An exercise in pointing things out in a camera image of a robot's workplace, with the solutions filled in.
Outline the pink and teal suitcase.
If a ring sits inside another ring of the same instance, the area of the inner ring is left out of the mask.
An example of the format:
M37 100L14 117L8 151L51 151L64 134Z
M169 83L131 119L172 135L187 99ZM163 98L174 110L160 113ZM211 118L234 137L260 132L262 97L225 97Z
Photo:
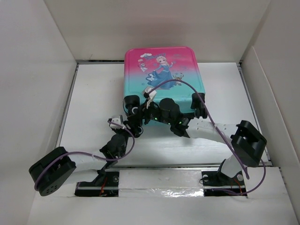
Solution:
M171 98L182 113L207 118L205 89L194 51L187 46L135 48L125 53L124 98L126 112L145 102L143 91L156 88L154 102Z

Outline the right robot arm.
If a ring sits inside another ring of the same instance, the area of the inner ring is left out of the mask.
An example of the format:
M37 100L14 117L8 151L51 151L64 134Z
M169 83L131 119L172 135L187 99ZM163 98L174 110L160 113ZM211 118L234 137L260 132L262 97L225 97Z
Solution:
M238 124L214 124L180 112L180 107L170 98L162 99L159 104L146 101L130 112L144 124L150 120L170 126L179 137L202 138L226 144L232 155L225 159L217 172L217 180L228 184L240 171L258 167L267 144L266 138L249 121Z

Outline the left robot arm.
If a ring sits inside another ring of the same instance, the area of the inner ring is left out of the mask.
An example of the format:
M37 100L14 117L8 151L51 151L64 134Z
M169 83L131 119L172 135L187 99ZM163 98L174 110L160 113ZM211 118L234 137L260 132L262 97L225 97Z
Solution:
M115 133L98 155L90 152L68 152L62 146L55 148L29 168L34 189L41 196L48 196L65 185L76 173L104 172L128 156L135 146L135 139L143 133L142 121L123 121L121 116L112 117L109 127Z

